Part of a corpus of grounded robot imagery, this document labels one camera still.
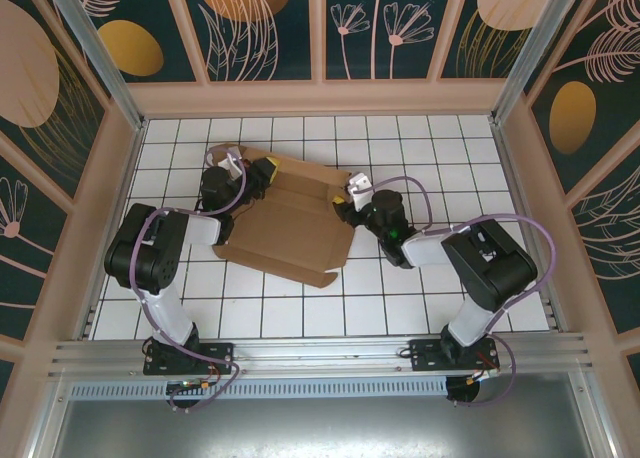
cardboard box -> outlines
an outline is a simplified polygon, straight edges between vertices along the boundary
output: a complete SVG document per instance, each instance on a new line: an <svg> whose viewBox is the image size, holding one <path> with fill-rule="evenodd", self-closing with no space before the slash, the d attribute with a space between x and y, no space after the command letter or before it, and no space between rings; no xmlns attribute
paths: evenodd
<svg viewBox="0 0 640 458"><path fill-rule="evenodd" d="M234 213L229 242L214 246L220 258L256 270L323 288L347 262L354 230L337 217L332 200L347 198L350 173L256 148L239 146L242 157L280 160L263 200ZM217 163L224 156L214 156Z"/></svg>

mounting plate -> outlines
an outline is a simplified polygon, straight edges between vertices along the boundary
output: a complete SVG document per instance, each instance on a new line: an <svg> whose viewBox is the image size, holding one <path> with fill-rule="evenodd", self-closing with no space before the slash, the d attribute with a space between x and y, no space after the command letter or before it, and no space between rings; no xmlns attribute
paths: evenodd
<svg viewBox="0 0 640 458"><path fill-rule="evenodd" d="M209 363L190 358L168 345L154 346L146 350L143 374L146 376L204 375L210 374ZM233 361L233 343L200 343L197 353L224 361ZM215 365L221 375L230 375L229 365Z"/></svg>
<svg viewBox="0 0 640 458"><path fill-rule="evenodd" d="M483 338L473 346L470 346L458 363L451 363L440 347L440 339L411 340L409 342L411 353L411 367L413 371L469 371L486 367L486 363L478 356L482 354L487 360L500 367L496 343L491 338Z"/></svg>

vented metal strip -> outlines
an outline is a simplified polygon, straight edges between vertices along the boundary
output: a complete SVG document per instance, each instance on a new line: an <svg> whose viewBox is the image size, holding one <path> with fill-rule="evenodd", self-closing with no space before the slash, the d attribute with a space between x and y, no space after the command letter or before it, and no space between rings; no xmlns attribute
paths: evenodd
<svg viewBox="0 0 640 458"><path fill-rule="evenodd" d="M168 381L80 382L70 401L166 400ZM185 400L207 397L218 387L189 390L176 396ZM446 395L446 377L251 380L233 383L220 399L354 398L375 396Z"/></svg>

open cardboard box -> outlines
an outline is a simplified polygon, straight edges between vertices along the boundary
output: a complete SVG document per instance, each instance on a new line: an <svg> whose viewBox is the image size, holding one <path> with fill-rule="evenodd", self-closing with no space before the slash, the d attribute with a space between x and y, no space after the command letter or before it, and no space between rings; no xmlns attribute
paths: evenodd
<svg viewBox="0 0 640 458"><path fill-rule="evenodd" d="M225 144L227 148L236 145ZM214 246L220 258L256 270L323 288L344 266L354 230L340 221L332 200L346 199L347 171L327 168L256 148L239 146L243 158L280 160L278 173L263 200L234 212L229 242ZM223 153L216 153L218 163Z"/></svg>

white tile floor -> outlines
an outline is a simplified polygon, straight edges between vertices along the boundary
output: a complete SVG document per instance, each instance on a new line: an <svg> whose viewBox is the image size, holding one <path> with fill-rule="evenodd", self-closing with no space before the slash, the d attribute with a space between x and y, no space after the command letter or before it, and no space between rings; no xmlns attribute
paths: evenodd
<svg viewBox="0 0 640 458"><path fill-rule="evenodd" d="M398 175L430 192L434 226L480 214L513 212L484 116L324 116L154 120L129 193L153 206L195 206L205 150L221 142L363 171L375 181ZM404 183L407 214L427 221L422 195ZM518 223L505 228L521 244ZM401 270L381 259L375 238L356 230L338 279L318 289L218 259L208 246L185 247L176 283L202 338L295 338L439 333L464 290L450 265ZM498 331L548 330L539 296L514 306ZM138 303L113 279L105 283L91 338L150 334Z"/></svg>

